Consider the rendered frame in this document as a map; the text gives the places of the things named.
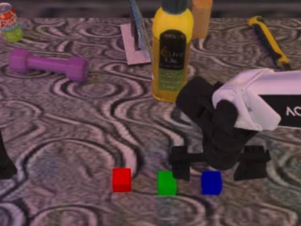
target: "yellow and black tool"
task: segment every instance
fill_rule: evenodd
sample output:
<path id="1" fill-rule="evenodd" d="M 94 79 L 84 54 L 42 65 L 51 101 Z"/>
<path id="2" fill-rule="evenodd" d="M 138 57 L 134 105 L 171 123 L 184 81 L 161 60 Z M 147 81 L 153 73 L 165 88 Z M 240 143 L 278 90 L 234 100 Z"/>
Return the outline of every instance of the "yellow and black tool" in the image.
<path id="1" fill-rule="evenodd" d="M 288 58 L 279 47 L 277 41 L 264 23 L 263 18 L 261 16 L 254 16 L 249 19 L 248 25 L 253 28 L 258 38 L 262 41 L 269 54 L 272 56 L 274 63 L 283 71 L 290 71 L 291 66 Z"/>

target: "cube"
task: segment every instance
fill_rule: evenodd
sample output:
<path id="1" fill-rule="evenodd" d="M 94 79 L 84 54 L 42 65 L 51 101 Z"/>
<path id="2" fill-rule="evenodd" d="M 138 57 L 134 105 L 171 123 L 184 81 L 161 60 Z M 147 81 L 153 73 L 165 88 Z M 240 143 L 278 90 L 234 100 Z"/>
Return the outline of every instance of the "cube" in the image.
<path id="1" fill-rule="evenodd" d="M 157 191 L 158 195 L 176 195 L 177 181 L 171 171 L 158 171 Z"/>
<path id="2" fill-rule="evenodd" d="M 222 193 L 222 174 L 220 171 L 203 171 L 200 181 L 201 194 L 220 195 Z"/>
<path id="3" fill-rule="evenodd" d="M 132 191 L 132 176 L 130 168 L 112 169 L 112 190 L 113 192 Z"/>

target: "can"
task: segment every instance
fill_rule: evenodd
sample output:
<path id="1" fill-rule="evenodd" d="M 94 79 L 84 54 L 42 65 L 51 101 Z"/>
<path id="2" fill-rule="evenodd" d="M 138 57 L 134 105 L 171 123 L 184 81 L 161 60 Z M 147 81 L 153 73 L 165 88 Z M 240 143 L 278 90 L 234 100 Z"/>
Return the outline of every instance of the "can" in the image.
<path id="1" fill-rule="evenodd" d="M 16 11 L 9 3 L 0 3 L 0 29 L 8 42 L 17 42 L 23 38 Z"/>

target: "green cube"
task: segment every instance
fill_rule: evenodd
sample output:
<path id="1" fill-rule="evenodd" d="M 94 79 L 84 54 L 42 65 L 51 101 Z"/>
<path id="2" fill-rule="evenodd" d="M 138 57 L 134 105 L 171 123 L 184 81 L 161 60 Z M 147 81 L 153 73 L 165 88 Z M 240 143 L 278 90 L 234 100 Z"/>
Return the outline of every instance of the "green cube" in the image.
<path id="1" fill-rule="evenodd" d="M 177 193 L 177 181 L 171 171 L 158 171 L 158 195 L 174 196 Z"/>

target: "patterned tablecloth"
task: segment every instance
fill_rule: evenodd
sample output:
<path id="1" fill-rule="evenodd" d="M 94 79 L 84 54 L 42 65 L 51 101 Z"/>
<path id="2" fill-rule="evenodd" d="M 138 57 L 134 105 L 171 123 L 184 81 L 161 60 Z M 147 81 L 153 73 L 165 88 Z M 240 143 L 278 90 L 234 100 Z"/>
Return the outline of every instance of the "patterned tablecloth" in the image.
<path id="1" fill-rule="evenodd" d="M 268 178 L 234 182 L 223 172 L 220 196 L 200 195 L 200 172 L 179 182 L 173 199 L 157 196 L 157 171 L 169 170 L 172 145 L 201 152 L 202 134 L 170 103 L 151 96 L 151 66 L 127 66 L 120 24 L 127 19 L 22 20 L 25 38 L 0 40 L 0 128 L 18 167 L 0 181 L 0 226 L 299 226 L 298 130 L 263 132 Z M 301 20 L 266 20 L 292 67 L 301 68 Z M 151 20 L 146 20 L 151 31 Z M 8 68 L 14 47 L 44 57 L 85 57 L 86 83 L 63 74 Z M 244 69 L 273 67 L 246 19 L 215 19 L 208 39 L 191 46 L 189 77 L 226 82 Z M 111 191 L 111 169 L 130 167 L 133 191 Z"/>

